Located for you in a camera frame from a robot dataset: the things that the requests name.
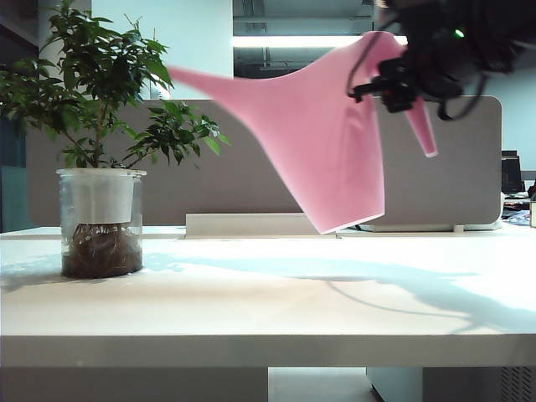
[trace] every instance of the soil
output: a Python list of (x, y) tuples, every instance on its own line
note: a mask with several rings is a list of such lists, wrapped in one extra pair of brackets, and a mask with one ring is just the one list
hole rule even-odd
[(142, 248), (139, 236), (127, 230), (128, 224), (79, 224), (70, 249), (63, 255), (63, 276), (70, 278), (108, 278), (139, 271)]

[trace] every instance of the office desk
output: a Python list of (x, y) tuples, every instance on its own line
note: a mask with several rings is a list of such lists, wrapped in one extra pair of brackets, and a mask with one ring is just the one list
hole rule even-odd
[(58, 230), (3, 235), (2, 366), (212, 368), (264, 387), (267, 367), (536, 365), (534, 229), (150, 231), (142, 271), (94, 281), (59, 276)]

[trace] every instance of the white plastic pot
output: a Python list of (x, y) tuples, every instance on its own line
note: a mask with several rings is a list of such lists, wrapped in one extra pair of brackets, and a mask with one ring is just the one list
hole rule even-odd
[(131, 221), (134, 182), (147, 172), (128, 169), (60, 169), (60, 192), (72, 194), (73, 219), (79, 224)]

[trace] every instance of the air vent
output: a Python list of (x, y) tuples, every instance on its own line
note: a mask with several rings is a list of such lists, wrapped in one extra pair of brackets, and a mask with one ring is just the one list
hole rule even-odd
[(536, 383), (533, 368), (503, 367), (501, 370), (501, 402), (534, 402)]

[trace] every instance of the floor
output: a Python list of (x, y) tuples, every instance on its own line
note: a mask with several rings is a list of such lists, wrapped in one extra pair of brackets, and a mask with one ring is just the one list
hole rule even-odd
[(269, 368), (270, 402), (378, 402), (365, 368)]

